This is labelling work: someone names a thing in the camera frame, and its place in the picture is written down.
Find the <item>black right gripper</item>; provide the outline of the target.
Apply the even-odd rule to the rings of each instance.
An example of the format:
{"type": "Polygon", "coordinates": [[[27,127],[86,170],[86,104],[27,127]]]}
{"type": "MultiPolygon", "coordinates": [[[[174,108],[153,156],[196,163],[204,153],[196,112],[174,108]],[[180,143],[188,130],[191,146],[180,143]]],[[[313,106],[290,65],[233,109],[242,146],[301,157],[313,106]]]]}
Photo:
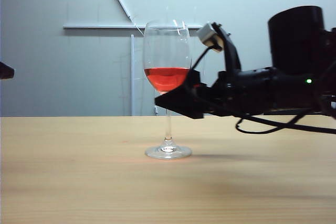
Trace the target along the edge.
{"type": "MultiPolygon", "coordinates": [[[[227,71],[220,71],[211,86],[210,98],[221,109],[208,106],[206,113],[217,116],[229,116],[230,111],[259,115],[275,108],[274,68],[261,68],[238,71],[230,76],[227,71]]],[[[200,72],[190,69],[186,80],[177,88],[154,99],[155,105],[176,112],[191,119],[202,119],[202,103],[195,97],[197,88],[205,87],[201,83],[200,72]]]]}

